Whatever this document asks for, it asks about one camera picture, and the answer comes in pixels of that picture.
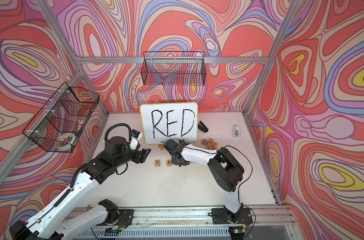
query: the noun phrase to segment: wire basket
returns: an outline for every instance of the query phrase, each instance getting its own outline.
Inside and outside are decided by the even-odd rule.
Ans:
[[[47,152],[73,152],[98,103],[98,93],[67,86],[38,126],[22,133]]]
[[[205,85],[203,51],[147,51],[143,55],[144,85]]]

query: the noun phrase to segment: swirly patterned backdrop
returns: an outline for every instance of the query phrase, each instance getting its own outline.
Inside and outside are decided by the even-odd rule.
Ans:
[[[266,56],[285,0],[75,0],[52,3],[80,56],[142,56],[143,51],[204,51],[206,56]],[[240,111],[261,64],[208,64],[207,85],[143,86],[140,64],[87,64],[108,111],[145,103],[195,101],[200,111]]]
[[[266,56],[288,2],[67,0],[51,4],[80,56],[142,56],[150,49],[204,50],[207,56],[258,50]]]
[[[34,114],[73,75],[73,66],[34,0],[0,1],[0,161]],[[71,154],[31,145],[0,186],[0,239],[11,240],[10,224],[34,215],[68,185],[101,120],[97,108]]]
[[[364,239],[364,1],[304,0],[248,112],[305,239]]]
[[[139,111],[145,103],[196,102],[199,111],[241,111],[262,64],[218,64],[205,86],[143,85],[141,64],[84,64],[109,112]]]

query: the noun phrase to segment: white table surface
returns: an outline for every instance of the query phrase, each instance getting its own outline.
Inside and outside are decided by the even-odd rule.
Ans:
[[[198,131],[198,141],[192,143],[196,147],[204,147],[203,138],[212,137],[219,147],[231,145],[238,148],[253,164],[253,174],[240,188],[241,201],[246,205],[275,204],[258,159],[252,138],[243,120],[242,113],[198,113],[198,120],[209,129],[207,133]],[[142,132],[139,113],[110,114],[103,134],[94,152],[95,157],[103,151],[103,137],[106,130],[117,123],[127,123],[132,129]],[[232,137],[233,125],[240,126],[240,138]],[[128,139],[126,127],[117,127],[109,133],[109,138],[123,136]],[[158,145],[146,145],[144,138],[140,140],[142,148],[151,148],[146,162],[136,164],[129,162],[127,171],[122,175],[109,176],[100,186],[86,196],[77,207],[96,206],[99,201],[109,199],[119,207],[172,207],[172,206],[211,206],[224,205],[224,190],[218,186],[207,166],[191,162],[188,166],[166,166],[170,154],[160,150]],[[250,175],[249,162],[236,150],[228,148],[233,156],[242,164],[245,172],[243,179]],[[154,161],[161,160],[161,166],[155,167]],[[117,170],[122,172],[126,165]]]

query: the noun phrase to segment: pile of letter blocks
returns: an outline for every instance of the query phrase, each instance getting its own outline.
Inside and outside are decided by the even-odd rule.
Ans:
[[[202,144],[205,146],[207,145],[207,150],[218,150],[218,142],[214,142],[214,139],[209,138],[208,140],[206,138],[202,139]]]

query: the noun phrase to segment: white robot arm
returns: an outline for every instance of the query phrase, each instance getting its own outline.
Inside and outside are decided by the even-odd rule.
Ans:
[[[123,137],[112,137],[108,140],[111,129],[125,126],[129,130],[129,141]],[[105,223],[115,225],[120,217],[118,207],[108,199],[90,211],[69,221],[64,218],[92,190],[98,187],[116,168],[129,161],[143,163],[150,149],[139,151],[139,142],[131,141],[131,136],[138,137],[139,132],[127,124],[116,124],[110,127],[105,135],[105,149],[96,158],[81,165],[74,173],[71,184],[63,190],[50,204],[32,216],[27,222],[16,221],[10,227],[13,240],[70,240],[95,225]],[[217,184],[225,190],[225,218],[230,223],[237,223],[242,213],[237,187],[242,180],[243,167],[226,149],[219,151],[200,149],[180,141],[168,140],[165,148],[172,156],[175,165],[189,165],[190,161],[208,166]]]
[[[217,184],[225,190],[225,209],[228,211],[226,216],[229,222],[234,223],[242,207],[237,189],[244,169],[233,155],[223,147],[218,151],[207,150],[184,141],[176,143],[171,139],[165,143],[165,149],[172,157],[172,164],[184,166],[196,162],[209,167]]]
[[[118,126],[129,130],[129,141],[124,137],[112,137],[109,132]],[[113,225],[120,216],[118,207],[108,199],[90,211],[69,221],[63,222],[72,209],[92,190],[98,187],[106,178],[116,171],[116,168],[133,161],[143,163],[151,149],[139,151],[137,140],[140,133],[124,123],[111,126],[105,134],[105,149],[96,158],[81,165],[74,173],[70,185],[63,190],[44,209],[29,218],[26,222],[16,221],[10,227],[13,240],[70,240],[83,231],[97,224]]]

